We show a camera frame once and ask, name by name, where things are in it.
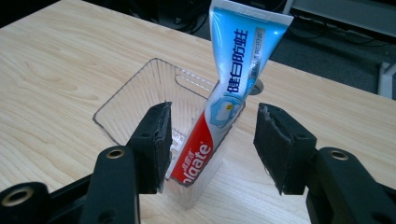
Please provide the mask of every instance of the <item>transparent plastic box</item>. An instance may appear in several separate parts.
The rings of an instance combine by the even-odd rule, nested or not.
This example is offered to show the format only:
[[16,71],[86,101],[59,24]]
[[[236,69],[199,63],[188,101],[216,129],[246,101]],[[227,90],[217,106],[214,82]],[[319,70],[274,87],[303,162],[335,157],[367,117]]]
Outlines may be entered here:
[[[172,102],[172,162],[205,105],[215,84],[160,59],[152,59],[134,74],[99,110],[93,120],[116,144],[126,145],[140,120],[153,105]],[[229,132],[193,185],[184,187],[175,180],[164,183],[164,193],[184,208],[192,208],[221,165]]]

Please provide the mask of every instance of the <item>wooden table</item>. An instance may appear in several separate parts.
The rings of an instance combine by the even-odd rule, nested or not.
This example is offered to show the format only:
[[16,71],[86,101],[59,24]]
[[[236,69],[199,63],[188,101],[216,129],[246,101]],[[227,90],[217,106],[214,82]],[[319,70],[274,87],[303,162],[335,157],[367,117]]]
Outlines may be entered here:
[[[216,82],[211,43],[85,2],[64,0],[0,30],[0,190],[40,181],[50,191],[92,172],[112,146],[94,112],[139,68],[161,58]],[[306,223],[305,196],[279,196],[252,144],[259,102],[356,155],[396,188],[396,102],[268,62],[248,97],[234,147],[199,202],[142,195],[143,223]]]

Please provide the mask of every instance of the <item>toothpaste tube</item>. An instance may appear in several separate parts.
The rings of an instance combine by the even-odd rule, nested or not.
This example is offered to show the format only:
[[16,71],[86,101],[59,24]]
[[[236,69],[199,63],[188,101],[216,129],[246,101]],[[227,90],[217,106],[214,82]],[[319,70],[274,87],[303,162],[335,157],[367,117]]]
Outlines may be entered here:
[[292,17],[214,0],[210,7],[219,82],[186,138],[170,177],[189,186],[231,129]]

